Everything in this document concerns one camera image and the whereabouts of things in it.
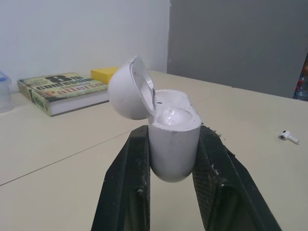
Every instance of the yellow sticky note pad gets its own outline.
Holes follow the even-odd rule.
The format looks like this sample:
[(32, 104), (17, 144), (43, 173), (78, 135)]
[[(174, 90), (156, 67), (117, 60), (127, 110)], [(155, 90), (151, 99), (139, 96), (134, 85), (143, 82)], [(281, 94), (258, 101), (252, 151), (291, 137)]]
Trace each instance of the yellow sticky note pad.
[(105, 84), (108, 84), (112, 75), (118, 70), (118, 67), (109, 67), (91, 70), (91, 77), (97, 81), (101, 81)]

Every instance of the white table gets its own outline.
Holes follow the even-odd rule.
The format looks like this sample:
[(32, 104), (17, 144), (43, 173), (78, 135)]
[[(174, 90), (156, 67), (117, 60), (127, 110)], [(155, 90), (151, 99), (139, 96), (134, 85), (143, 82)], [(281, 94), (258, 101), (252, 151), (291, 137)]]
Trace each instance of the white table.
[[(151, 75), (157, 90), (187, 93), (246, 166), (282, 230), (305, 230), (308, 103)], [(130, 131), (147, 121), (121, 118), (109, 103), (52, 118), (20, 94), (13, 103), (0, 114), (0, 230), (90, 230), (108, 167)], [(301, 144), (279, 140), (285, 129)], [(151, 175), (151, 230), (204, 230), (191, 176), (170, 184)]]

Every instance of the book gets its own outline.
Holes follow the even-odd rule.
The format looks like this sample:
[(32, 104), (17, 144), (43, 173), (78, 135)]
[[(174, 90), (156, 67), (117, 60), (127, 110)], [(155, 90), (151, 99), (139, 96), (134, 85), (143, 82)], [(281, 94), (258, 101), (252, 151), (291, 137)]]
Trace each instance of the book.
[(78, 73), (17, 81), (20, 92), (49, 116), (108, 101), (108, 85)]

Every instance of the white earbud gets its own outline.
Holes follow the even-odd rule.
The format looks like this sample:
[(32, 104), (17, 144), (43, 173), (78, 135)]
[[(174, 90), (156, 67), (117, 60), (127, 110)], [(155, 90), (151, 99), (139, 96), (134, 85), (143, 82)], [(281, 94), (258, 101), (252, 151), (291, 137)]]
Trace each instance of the white earbud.
[(282, 140), (290, 140), (296, 144), (299, 144), (300, 141), (298, 139), (295, 139), (293, 136), (291, 136), (290, 132), (289, 131), (283, 131), (279, 136), (278, 136), (279, 139), (282, 139)]

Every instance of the white earbud charging case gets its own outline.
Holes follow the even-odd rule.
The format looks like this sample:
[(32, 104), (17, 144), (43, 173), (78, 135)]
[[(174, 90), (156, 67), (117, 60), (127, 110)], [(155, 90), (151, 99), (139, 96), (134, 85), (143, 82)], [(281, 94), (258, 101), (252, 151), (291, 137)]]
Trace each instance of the white earbud charging case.
[(135, 56), (112, 76), (108, 95), (123, 117), (148, 119), (150, 164), (160, 179), (177, 182), (190, 175), (201, 120), (184, 92), (155, 91), (142, 59)]

